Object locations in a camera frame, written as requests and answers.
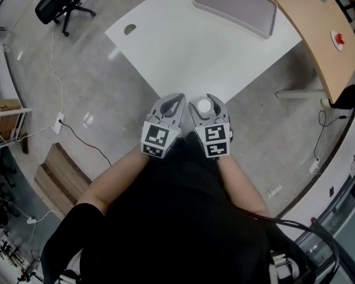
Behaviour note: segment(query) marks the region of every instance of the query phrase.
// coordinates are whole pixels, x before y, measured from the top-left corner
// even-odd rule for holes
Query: gray concrete floor
[[[24,105],[33,108],[25,123],[27,132],[33,133],[53,125],[61,109],[60,84],[50,66],[55,25],[43,25],[36,17],[34,8],[39,0],[16,1],[4,0],[0,19],[5,12],[16,9],[17,15],[8,23],[11,34],[7,59]],[[64,83],[65,121],[80,138],[99,147],[112,162],[140,141],[144,117],[158,98],[122,54],[114,60],[108,58],[115,46],[104,34],[143,1],[87,0],[85,7],[94,9],[97,16],[91,18],[87,13],[74,12],[70,37],[63,36],[61,25],[54,34],[53,64]],[[355,83],[355,74],[351,83]],[[312,178],[308,169],[314,161],[312,150],[321,132],[319,100],[275,97],[279,90],[301,87],[320,88],[302,43],[227,104],[235,131],[233,155],[258,190],[266,194],[272,185],[284,182],[282,191],[267,203],[272,215],[282,211]],[[329,111],[328,118],[334,119],[337,114],[349,112]],[[346,121],[337,121],[327,129],[318,147],[321,162],[333,149],[345,124]],[[75,139],[68,129],[63,128],[60,135],[49,129],[29,138],[27,156],[19,147],[11,147],[30,183],[55,142],[62,144],[91,179],[108,167],[96,150]]]

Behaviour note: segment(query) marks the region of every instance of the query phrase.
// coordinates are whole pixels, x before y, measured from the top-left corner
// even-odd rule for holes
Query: wooden desk
[[[335,0],[275,0],[305,43],[325,92],[335,102],[355,71],[355,35]],[[338,51],[330,37],[334,30],[345,38]],[[301,92],[279,92],[280,98],[304,98]]]

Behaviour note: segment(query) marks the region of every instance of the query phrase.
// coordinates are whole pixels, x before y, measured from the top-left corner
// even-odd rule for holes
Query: forearm
[[[231,202],[239,208],[268,217],[263,197],[233,156],[221,157],[217,163]]]
[[[149,156],[143,154],[137,145],[98,176],[78,200],[78,204],[92,204],[105,215],[110,204],[134,182],[148,162]]]

